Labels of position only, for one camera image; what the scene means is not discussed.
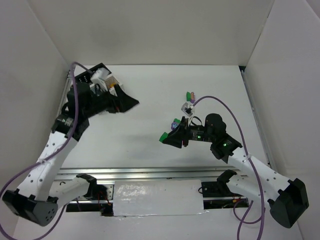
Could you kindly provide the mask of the small green lego brick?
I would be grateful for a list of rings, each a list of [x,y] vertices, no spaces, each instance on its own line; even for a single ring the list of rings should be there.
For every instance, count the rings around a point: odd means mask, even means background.
[[[167,133],[167,132],[164,132],[164,133],[160,136],[159,141],[162,143],[167,137],[168,137],[168,133]]]

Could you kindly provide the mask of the purple lotus lego brick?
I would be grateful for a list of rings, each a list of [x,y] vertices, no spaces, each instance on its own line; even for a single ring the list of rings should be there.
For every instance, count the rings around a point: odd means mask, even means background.
[[[171,124],[171,130],[174,130],[179,124],[177,122],[173,122]]]

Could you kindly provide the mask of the yellow rounded lego brick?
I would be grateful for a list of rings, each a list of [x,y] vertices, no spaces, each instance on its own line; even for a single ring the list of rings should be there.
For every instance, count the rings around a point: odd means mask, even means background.
[[[110,91],[111,89],[113,89],[116,85],[118,85],[117,82],[112,82],[110,84],[107,85],[107,89]]]

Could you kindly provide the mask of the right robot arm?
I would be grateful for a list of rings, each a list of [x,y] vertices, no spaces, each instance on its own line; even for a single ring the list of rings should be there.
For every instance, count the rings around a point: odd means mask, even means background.
[[[269,206],[272,218],[281,226],[291,228],[309,207],[306,185],[300,179],[289,179],[274,171],[245,151],[244,146],[226,132],[226,124],[219,114],[211,113],[204,125],[191,125],[182,117],[169,133],[163,133],[160,142],[181,149],[190,141],[210,143],[210,151],[218,160],[235,167],[254,183],[226,170],[217,179],[220,191],[263,200]]]

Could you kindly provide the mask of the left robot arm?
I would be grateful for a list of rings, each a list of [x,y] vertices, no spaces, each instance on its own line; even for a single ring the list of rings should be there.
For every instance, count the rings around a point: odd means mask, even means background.
[[[17,216],[39,226],[47,226],[58,209],[78,197],[95,198],[105,187],[86,173],[60,186],[53,182],[67,156],[89,127],[89,118],[101,112],[125,113],[139,101],[116,84],[115,94],[108,90],[95,94],[89,84],[79,82],[67,93],[67,102],[55,119],[47,144],[27,177],[15,190],[6,190],[2,200]]]

